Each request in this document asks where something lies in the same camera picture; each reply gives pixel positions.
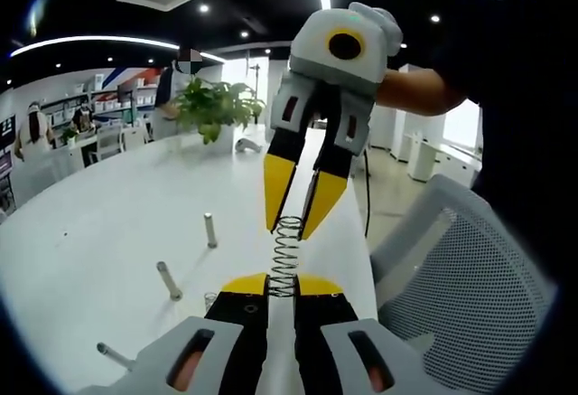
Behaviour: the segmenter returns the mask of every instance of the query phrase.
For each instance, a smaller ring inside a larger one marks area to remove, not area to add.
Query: metal spring
[[[273,274],[269,277],[269,295],[275,297],[293,297],[295,293],[294,275],[297,270],[297,256],[292,250],[299,249],[298,233],[303,220],[296,216],[284,216],[279,219],[275,230],[275,243],[271,268]]]

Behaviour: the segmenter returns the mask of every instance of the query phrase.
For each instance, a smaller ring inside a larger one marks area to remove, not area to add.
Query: metal peg
[[[181,300],[182,291],[177,287],[177,284],[174,283],[174,279],[172,279],[171,273],[169,272],[168,267],[166,267],[166,264],[163,261],[157,262],[156,269],[159,270],[164,284],[169,289],[171,300],[174,302]]]
[[[210,212],[205,212],[205,227],[207,228],[207,245],[211,249],[215,249],[217,247],[217,236],[215,235],[213,215]]]
[[[121,353],[113,350],[105,343],[97,343],[97,350],[103,356],[106,356],[112,362],[118,363],[120,366],[127,368],[129,371],[132,371],[135,367],[135,361],[131,361],[130,359],[123,356]]]

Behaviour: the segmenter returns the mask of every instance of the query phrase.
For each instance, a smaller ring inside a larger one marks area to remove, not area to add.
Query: black sleeve
[[[154,106],[156,108],[171,100],[171,79],[172,68],[169,67],[163,71],[159,79],[159,87],[156,89],[156,99],[154,100]]]
[[[456,34],[434,55],[433,69],[450,87],[477,102],[488,77],[483,49],[475,35]]]

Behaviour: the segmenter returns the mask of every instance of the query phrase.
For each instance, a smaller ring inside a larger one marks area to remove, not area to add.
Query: black ceiling
[[[7,88],[7,80],[18,86],[58,72],[109,66],[164,66],[173,56],[170,50],[143,45],[75,42],[42,47],[8,59],[18,43],[87,34],[178,43],[186,35],[198,49],[207,51],[243,42],[291,40],[307,16],[321,7],[320,0],[194,0],[164,13],[116,0],[46,0],[43,18],[32,38],[24,22],[32,1],[2,0],[5,10],[0,36],[0,90]],[[408,47],[391,61],[394,68],[406,62],[427,65],[453,17],[454,0],[331,0],[331,4],[346,7],[352,1],[384,7],[398,20]],[[209,5],[210,11],[201,14],[200,4]],[[431,14],[440,15],[442,22],[432,24]],[[242,30],[248,30],[250,36],[242,39]],[[286,50],[274,50],[274,55],[286,55]]]

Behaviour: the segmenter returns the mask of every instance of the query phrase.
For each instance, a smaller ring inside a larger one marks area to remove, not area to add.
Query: potted plant
[[[76,136],[78,133],[74,131],[72,128],[67,127],[61,134],[61,142],[64,145],[71,144],[73,145],[76,141]]]
[[[177,121],[184,129],[196,127],[203,144],[219,140],[223,151],[233,146],[234,127],[247,127],[258,117],[265,103],[245,83],[213,83],[195,78],[177,98],[180,114]]]

